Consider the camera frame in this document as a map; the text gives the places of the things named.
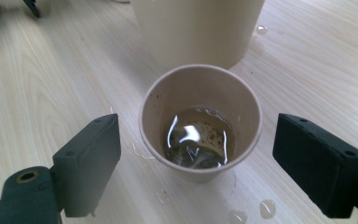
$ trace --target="water in cup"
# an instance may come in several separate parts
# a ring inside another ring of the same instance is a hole
[[[164,153],[175,164],[195,169],[214,168],[232,157],[234,132],[211,108],[190,107],[175,115],[167,130]]]

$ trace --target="wooden table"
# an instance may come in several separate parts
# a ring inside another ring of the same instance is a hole
[[[122,158],[96,210],[65,223],[357,223],[329,219],[272,158],[279,113],[297,115],[358,148],[358,1],[267,0],[243,59],[230,70],[261,100],[254,152],[207,184],[172,176],[138,131],[150,85],[164,72],[149,56],[130,4],[112,0],[0,0],[0,194],[20,169],[52,155],[91,120],[118,113]],[[277,211],[260,216],[270,199]]]

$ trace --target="beige container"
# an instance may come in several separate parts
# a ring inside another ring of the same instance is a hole
[[[264,0],[131,0],[150,54],[172,69],[230,68],[243,56]]]
[[[168,161],[164,154],[167,124],[178,112],[192,106],[218,111],[233,129],[234,157],[219,168],[191,169]],[[175,175],[205,182],[243,161],[258,140],[262,113],[252,89],[231,72],[211,65],[185,65],[165,74],[146,94],[139,118],[141,136],[156,159]]]

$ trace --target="table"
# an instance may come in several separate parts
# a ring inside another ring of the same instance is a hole
[[[138,114],[166,70],[149,56],[130,4],[0,0],[0,194],[5,180],[52,155],[91,120],[118,113],[122,157],[96,217],[64,223],[357,223],[329,219],[272,158],[279,113],[319,124],[358,148],[358,1],[266,0],[243,59],[230,70],[263,108],[253,153],[207,184],[172,176],[147,151]],[[277,211],[260,216],[269,199]]]

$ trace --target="cup rim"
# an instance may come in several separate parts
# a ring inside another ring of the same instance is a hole
[[[161,156],[150,144],[150,142],[147,140],[147,137],[145,135],[144,132],[144,125],[142,123],[143,120],[143,112],[144,112],[144,108],[145,108],[145,103],[146,100],[149,98],[151,92],[153,89],[156,88],[156,86],[163,80],[168,78],[169,76],[171,76],[173,73],[176,73],[177,71],[180,70],[184,70],[184,69],[188,69],[188,68],[209,68],[209,69],[214,69],[214,70],[219,70],[223,73],[226,73],[227,75],[237,79],[241,85],[243,85],[245,88],[248,89],[248,91],[252,94],[252,96],[255,99],[255,103],[257,106],[257,111],[259,114],[259,121],[257,124],[257,130],[256,130],[256,134],[255,134],[255,138],[252,140],[252,143],[248,146],[248,150],[246,150],[244,153],[242,153],[237,159],[235,159],[234,161],[230,161],[225,165],[222,165],[220,167],[214,167],[214,168],[207,168],[207,169],[193,169],[193,168],[187,168],[184,166],[180,166],[177,165],[171,161],[168,161],[165,157]],[[214,66],[214,65],[210,65],[210,64],[202,64],[202,63],[193,63],[193,64],[186,64],[186,65],[182,65],[176,68],[173,68],[172,70],[166,72],[164,75],[162,75],[161,77],[159,77],[149,88],[149,90],[147,91],[145,98],[143,99],[142,102],[142,106],[141,106],[141,111],[139,114],[139,118],[138,118],[138,123],[139,123],[139,130],[141,133],[141,137],[147,147],[147,149],[150,151],[150,153],[160,162],[162,162],[163,164],[169,166],[170,168],[172,168],[173,170],[176,171],[180,171],[180,172],[184,172],[184,173],[189,173],[189,174],[200,174],[200,175],[209,175],[209,174],[215,174],[215,173],[220,173],[222,171],[228,170],[232,167],[234,167],[235,165],[237,165],[238,163],[240,163],[241,161],[243,161],[248,155],[250,155],[250,153],[254,150],[255,145],[257,144],[260,135],[261,135],[261,131],[262,131],[262,124],[263,124],[263,113],[262,113],[262,109],[261,109],[261,105],[259,102],[259,99],[257,98],[257,96],[255,95],[255,92],[253,91],[253,89],[241,78],[237,77],[234,73],[218,67],[218,66]]]

